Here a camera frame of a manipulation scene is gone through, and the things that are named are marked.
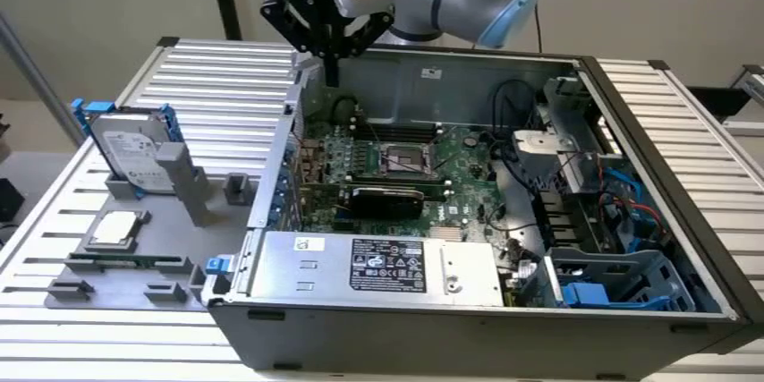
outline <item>metal table surface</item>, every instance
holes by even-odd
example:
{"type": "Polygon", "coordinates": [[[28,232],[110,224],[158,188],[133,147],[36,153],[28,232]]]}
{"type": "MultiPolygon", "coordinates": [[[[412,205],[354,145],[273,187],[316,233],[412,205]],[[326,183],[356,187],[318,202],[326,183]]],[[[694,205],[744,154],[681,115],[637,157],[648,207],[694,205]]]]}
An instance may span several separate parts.
{"type": "MultiPolygon", "coordinates": [[[[272,123],[268,114],[280,106],[290,82],[289,59],[290,50],[282,45],[181,39],[174,47],[158,47],[153,51],[120,102],[133,106],[172,103],[194,162],[210,174],[245,170],[257,175],[268,153],[272,123]]],[[[629,66],[653,75],[638,62],[616,62],[608,67],[608,62],[602,63],[608,72],[629,66]]],[[[654,76],[650,80],[668,79],[654,76]]],[[[658,91],[653,96],[661,95],[658,87],[641,88],[642,92],[633,90],[636,92],[628,92],[624,98],[630,99],[629,103],[646,101],[642,107],[657,101],[645,91],[658,91]]],[[[676,100],[666,99],[664,104],[681,107],[676,100]]],[[[693,132],[701,132],[694,124],[693,132]]],[[[62,258],[74,250],[106,199],[105,176],[106,166],[88,140],[32,209],[13,240],[0,250],[0,379],[337,379],[336,375],[254,372],[238,362],[205,313],[44,308],[44,288],[61,272],[62,258]]],[[[760,277],[764,257],[756,254],[761,248],[737,250],[734,247],[756,245],[753,239],[733,241],[728,246],[741,252],[740,264],[764,291],[760,277]]],[[[436,380],[384,375],[345,375],[342,379],[436,380]]],[[[689,356],[646,380],[761,381],[764,340],[725,356],[689,356]]]]}

